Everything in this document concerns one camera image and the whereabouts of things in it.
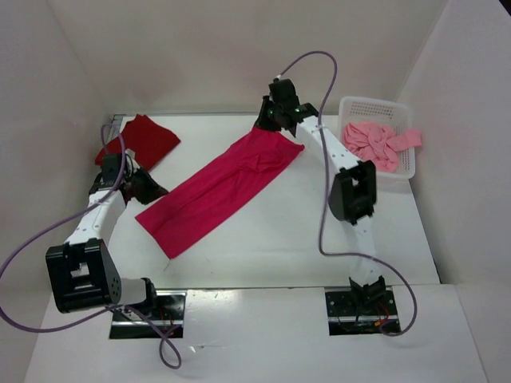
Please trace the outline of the dark red t shirt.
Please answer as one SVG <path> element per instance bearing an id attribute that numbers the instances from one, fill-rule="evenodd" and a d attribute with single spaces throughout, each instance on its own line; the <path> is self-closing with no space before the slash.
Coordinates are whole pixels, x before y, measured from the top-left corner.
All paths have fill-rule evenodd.
<path id="1" fill-rule="evenodd" d="M 135 161 L 151 171 L 174 148 L 180 138 L 171 130 L 156 124 L 146 115 L 136 115 L 121 131 L 125 147 L 135 153 Z"/>

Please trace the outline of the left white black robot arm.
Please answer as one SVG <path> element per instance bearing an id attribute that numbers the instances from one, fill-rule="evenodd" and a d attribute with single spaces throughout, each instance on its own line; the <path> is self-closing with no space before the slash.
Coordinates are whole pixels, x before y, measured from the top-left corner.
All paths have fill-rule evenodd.
<path id="1" fill-rule="evenodd" d="M 89 210 L 62 245 L 46 252 L 50 285 L 60 312 L 128 305 L 143 319 L 157 314 L 160 300 L 151 280 L 122 278 L 108 245 L 131 199 L 147 205 L 167 194 L 129 154 L 103 158 L 101 171 L 89 189 Z"/>

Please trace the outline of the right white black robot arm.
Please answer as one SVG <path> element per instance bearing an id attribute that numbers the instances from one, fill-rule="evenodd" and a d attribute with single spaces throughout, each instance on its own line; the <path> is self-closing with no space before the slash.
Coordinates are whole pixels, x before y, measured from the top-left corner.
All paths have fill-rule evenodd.
<path id="1" fill-rule="evenodd" d="M 372 218 L 377 202 L 376 167 L 351 153 L 336 136 L 323 127 L 319 111 L 302 104 L 289 79 L 276 77 L 263 97 L 256 125 L 269 132 L 288 131 L 305 149 L 317 156 L 325 169 L 323 207 L 319 225 L 319 252 L 328 257 L 354 256 L 349 288 L 352 308 L 367 314 L 379 306 L 386 283 L 376 263 Z M 341 223 L 355 251 L 328 253 L 323 249 L 327 215 Z"/>

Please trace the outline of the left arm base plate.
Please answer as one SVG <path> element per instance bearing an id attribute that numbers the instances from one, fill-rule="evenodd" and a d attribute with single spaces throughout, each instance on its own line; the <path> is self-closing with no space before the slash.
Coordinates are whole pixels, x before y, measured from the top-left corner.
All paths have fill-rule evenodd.
<path id="1" fill-rule="evenodd" d="M 156 306 L 151 309 L 140 309 L 140 312 L 163 334 L 168 334 L 170 338 L 182 338 L 186 298 L 186 290 L 158 290 Z M 159 337 L 140 315 L 127 309 L 113 314 L 109 339 L 133 340 Z"/>

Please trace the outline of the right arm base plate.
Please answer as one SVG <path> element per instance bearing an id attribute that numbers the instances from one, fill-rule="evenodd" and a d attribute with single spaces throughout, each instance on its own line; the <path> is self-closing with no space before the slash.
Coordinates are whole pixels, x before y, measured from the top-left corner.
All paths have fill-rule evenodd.
<path id="1" fill-rule="evenodd" d="M 327 321 L 331 336 L 379 334 L 401 331 L 394 294 L 388 289 L 372 308 L 357 309 L 348 289 L 325 289 Z"/>

